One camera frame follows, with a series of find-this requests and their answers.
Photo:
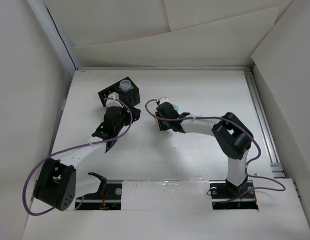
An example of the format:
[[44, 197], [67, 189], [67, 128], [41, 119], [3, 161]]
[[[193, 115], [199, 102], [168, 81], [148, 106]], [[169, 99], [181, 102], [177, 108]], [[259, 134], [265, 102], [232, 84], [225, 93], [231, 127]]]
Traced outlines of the clear jar of paper clips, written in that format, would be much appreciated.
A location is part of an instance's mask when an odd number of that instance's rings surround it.
[[119, 83], [119, 87], [122, 92], [129, 92], [133, 89], [133, 85], [130, 80], [124, 79]]

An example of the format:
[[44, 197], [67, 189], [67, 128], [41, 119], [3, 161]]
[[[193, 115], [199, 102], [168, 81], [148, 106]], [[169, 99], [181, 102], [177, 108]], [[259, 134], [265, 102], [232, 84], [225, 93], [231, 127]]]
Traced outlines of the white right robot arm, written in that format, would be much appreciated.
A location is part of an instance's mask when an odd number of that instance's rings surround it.
[[158, 125], [161, 131], [173, 130], [178, 133], [197, 133], [215, 137], [222, 152], [228, 159], [228, 173], [226, 177], [226, 191], [232, 197], [237, 197], [244, 191], [247, 182], [245, 166], [252, 133], [232, 113], [226, 113], [223, 118], [228, 119], [241, 128], [220, 119], [197, 119], [188, 112], [179, 114], [168, 101], [158, 102], [155, 116], [159, 117]]

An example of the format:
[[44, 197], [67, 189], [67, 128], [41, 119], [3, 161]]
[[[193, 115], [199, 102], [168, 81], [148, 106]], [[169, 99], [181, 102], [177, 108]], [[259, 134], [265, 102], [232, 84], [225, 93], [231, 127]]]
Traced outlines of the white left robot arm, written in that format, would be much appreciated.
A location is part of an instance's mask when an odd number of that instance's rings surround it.
[[124, 127], [139, 120], [135, 107], [108, 107], [103, 122], [89, 139], [88, 145], [71, 151], [60, 159], [47, 159], [35, 185], [35, 199], [59, 210], [66, 210], [78, 197], [103, 198], [107, 179], [94, 170], [85, 171], [91, 161], [106, 154], [117, 142]]

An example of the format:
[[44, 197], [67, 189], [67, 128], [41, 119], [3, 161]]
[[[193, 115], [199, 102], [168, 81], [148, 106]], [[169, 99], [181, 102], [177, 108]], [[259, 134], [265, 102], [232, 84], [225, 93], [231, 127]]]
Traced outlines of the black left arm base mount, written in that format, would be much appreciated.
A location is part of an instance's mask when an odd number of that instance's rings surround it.
[[107, 180], [94, 173], [76, 182], [76, 200], [74, 209], [77, 211], [117, 211], [121, 209], [123, 181]]

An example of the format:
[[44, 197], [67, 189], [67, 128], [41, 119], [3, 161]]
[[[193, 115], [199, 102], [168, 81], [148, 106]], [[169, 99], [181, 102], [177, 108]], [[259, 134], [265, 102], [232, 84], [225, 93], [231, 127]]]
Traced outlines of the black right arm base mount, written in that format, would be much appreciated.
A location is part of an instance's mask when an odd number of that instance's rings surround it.
[[258, 210], [255, 194], [245, 193], [249, 187], [253, 187], [251, 180], [240, 187], [232, 187], [226, 180], [213, 180], [206, 195], [211, 197], [213, 210]]

